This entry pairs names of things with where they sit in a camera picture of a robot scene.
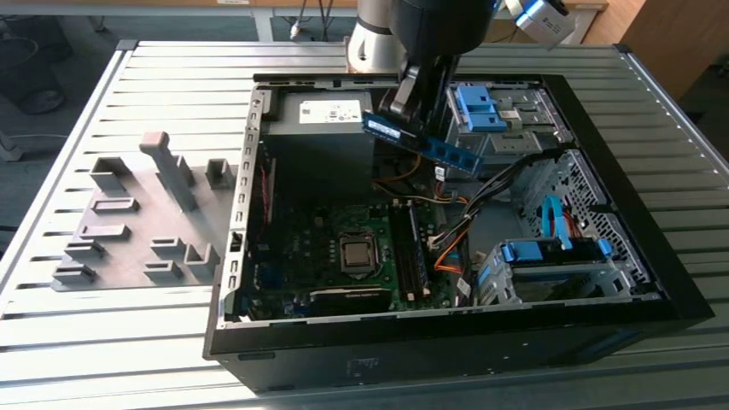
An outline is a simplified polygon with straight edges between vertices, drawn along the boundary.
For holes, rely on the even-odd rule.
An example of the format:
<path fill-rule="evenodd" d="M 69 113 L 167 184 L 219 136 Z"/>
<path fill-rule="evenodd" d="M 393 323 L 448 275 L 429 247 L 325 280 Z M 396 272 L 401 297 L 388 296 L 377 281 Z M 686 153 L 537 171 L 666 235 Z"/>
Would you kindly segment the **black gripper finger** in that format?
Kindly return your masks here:
<path fill-rule="evenodd" d="M 379 113 L 395 123 L 408 124 L 415 118 L 420 92 L 415 79 L 404 79 L 396 88 L 389 88 L 380 100 Z"/>
<path fill-rule="evenodd" d="M 420 131 L 419 140 L 439 137 L 443 132 L 443 122 L 447 110 L 447 90 L 449 81 L 428 83 L 420 91 Z"/>

